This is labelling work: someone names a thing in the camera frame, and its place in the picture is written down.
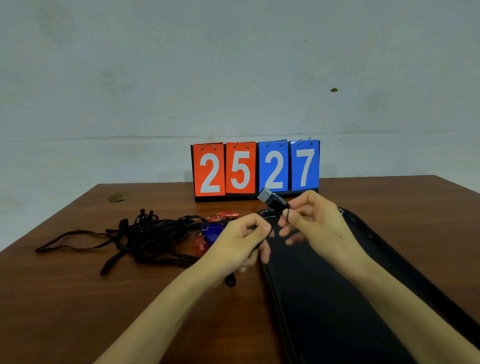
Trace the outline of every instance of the blue card with number 7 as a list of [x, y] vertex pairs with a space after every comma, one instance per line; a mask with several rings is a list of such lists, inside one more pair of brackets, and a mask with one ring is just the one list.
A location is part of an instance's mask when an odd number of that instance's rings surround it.
[[288, 142], [258, 143], [259, 191], [288, 191]]
[[291, 141], [292, 191], [318, 188], [320, 144], [314, 140]]

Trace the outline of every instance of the tabletop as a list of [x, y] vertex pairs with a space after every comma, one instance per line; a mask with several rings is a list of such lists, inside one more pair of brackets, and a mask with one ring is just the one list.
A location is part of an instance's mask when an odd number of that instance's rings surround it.
[[[357, 214], [480, 322], [480, 194], [436, 176], [320, 179], [326, 198]], [[110, 203], [114, 193], [128, 193]], [[99, 184], [0, 252], [2, 363], [91, 363], [182, 268], [125, 256], [104, 277], [114, 245], [89, 252], [35, 248], [75, 229], [102, 232], [141, 208], [159, 218], [256, 212], [260, 201], [194, 202], [192, 183]], [[69, 237], [75, 246], [101, 242]], [[282, 363], [269, 288], [257, 265], [194, 307], [162, 363]]]

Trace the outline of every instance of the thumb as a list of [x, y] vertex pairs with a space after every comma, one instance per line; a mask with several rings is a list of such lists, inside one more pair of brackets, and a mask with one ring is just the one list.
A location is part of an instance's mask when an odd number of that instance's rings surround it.
[[246, 242], [246, 244], [248, 245], [250, 249], [249, 252], [255, 249], [255, 247], [263, 240], [265, 240], [270, 231], [272, 231], [272, 227], [270, 226], [270, 224], [262, 225], [252, 231], [250, 235], [244, 237], [243, 241]]
[[310, 222], [305, 220], [297, 211], [292, 210], [291, 208], [286, 208], [283, 210], [282, 215], [291, 225], [303, 232], [303, 234], [308, 235]]

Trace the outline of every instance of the red card with number 5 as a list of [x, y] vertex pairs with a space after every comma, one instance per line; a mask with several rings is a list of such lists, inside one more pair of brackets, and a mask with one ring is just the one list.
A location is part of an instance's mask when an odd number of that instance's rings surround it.
[[193, 145], [195, 196], [223, 196], [225, 194], [223, 148], [223, 143]]
[[228, 194], [255, 193], [255, 142], [227, 143]]

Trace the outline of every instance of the forearm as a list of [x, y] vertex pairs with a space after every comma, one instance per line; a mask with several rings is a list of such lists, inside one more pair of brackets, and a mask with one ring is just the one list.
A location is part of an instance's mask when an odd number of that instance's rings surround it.
[[198, 264], [183, 271], [95, 364], [158, 364], [189, 311], [210, 284]]
[[373, 260], [350, 281], [419, 364], [480, 363], [477, 348]]

